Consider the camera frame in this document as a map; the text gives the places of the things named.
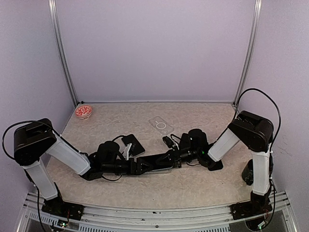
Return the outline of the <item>large black teal-edged phone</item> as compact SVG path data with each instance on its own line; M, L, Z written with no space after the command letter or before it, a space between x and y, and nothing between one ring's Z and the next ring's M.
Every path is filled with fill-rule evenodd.
M173 162L168 154L157 154L137 158L137 164L142 172L171 169Z

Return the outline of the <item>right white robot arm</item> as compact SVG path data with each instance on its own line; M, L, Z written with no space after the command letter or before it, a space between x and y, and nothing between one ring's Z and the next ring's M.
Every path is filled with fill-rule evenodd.
M241 111L227 126L219 138L208 143L206 134L200 129L192 129L181 139L178 150L169 150L159 155L158 165L179 166L182 162L197 159L207 168L218 164L238 142L244 143L253 158L253 187L256 195L247 203L247 211L256 215L266 206L262 197L270 188L270 151L273 143L273 123L261 116Z

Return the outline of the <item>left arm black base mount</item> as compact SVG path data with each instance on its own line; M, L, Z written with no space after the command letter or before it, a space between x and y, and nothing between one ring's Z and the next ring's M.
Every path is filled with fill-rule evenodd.
M84 212L84 206L63 200L58 186L55 184L57 196L51 200L44 200L42 211L51 215L80 221Z

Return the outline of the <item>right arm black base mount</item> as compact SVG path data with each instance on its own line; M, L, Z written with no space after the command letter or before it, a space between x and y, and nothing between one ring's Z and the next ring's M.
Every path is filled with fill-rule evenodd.
M273 210L269 196L271 189L264 194L258 195L251 191L250 200L230 205L233 220L261 215Z

